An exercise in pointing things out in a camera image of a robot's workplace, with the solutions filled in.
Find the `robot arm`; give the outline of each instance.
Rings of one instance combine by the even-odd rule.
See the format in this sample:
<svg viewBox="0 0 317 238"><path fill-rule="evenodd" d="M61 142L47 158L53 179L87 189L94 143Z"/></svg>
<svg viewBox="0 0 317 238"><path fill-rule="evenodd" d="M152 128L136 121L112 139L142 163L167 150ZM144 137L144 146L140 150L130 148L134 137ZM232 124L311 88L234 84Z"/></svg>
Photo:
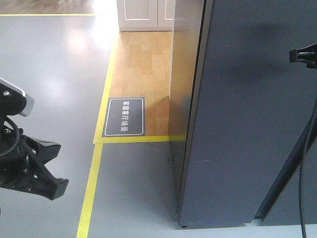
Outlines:
<svg viewBox="0 0 317 238"><path fill-rule="evenodd" d="M0 78L0 187L54 200L64 195L68 179L55 178L44 164L57 157L60 145L23 135L7 117L28 116L33 104L31 96Z"/></svg>

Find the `yellow floor tape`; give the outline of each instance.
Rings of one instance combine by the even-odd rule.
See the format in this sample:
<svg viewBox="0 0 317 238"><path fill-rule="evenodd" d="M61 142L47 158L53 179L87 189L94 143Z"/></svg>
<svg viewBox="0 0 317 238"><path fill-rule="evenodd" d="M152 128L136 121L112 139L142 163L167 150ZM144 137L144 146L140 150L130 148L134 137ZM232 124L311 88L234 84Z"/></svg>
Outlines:
<svg viewBox="0 0 317 238"><path fill-rule="evenodd" d="M78 230L77 230L77 238L87 238L90 226L91 214L94 206L94 199L98 181L99 167L101 156L103 152L103 145L97 144L95 145L93 160L90 167L88 183L83 203L83 208L80 215Z"/></svg>
<svg viewBox="0 0 317 238"><path fill-rule="evenodd" d="M0 16L96 16L96 14L88 13L88 14L0 14Z"/></svg>

